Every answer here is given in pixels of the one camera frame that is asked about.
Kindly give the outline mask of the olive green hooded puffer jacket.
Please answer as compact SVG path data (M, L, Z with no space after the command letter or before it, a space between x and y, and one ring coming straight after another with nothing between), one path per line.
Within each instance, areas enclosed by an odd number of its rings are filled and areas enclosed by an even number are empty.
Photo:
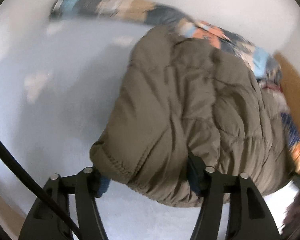
M290 179L279 107L242 60L166 27L136 44L109 121L90 149L103 176L172 207L198 207L188 153L247 173L262 195Z

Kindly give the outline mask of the navy patterned pillow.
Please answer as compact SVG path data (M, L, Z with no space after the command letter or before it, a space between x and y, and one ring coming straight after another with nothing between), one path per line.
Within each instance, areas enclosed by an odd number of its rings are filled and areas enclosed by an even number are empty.
M257 79L257 82L260 88L274 97L274 100L279 107L287 147L294 161L296 173L300 175L300 132L293 121L293 117L282 88L266 79Z

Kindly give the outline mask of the wooden headboard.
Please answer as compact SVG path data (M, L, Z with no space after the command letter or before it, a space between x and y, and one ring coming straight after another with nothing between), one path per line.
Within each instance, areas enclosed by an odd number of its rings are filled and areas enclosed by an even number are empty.
M290 108L293 120L300 132L300 75L294 66L281 54L274 54L282 71L281 87Z

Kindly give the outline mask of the light blue bed sheet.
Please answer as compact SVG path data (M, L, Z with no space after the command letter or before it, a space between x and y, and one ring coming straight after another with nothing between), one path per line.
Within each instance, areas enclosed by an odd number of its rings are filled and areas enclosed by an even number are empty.
M39 25L0 61L0 140L43 186L91 166L130 51L149 26L110 20ZM36 197L0 160L0 196L23 224ZM111 182L96 199L109 239L190 239L200 208L158 204Z

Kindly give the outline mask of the rolled patterned quilt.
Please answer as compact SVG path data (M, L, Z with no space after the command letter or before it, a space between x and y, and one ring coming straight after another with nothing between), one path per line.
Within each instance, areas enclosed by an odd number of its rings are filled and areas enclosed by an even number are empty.
M192 18L181 10L149 0L56 0L50 18L95 16L144 25L165 25L185 38L202 38L222 51L242 59L258 80L279 84L280 64L264 49L236 33Z

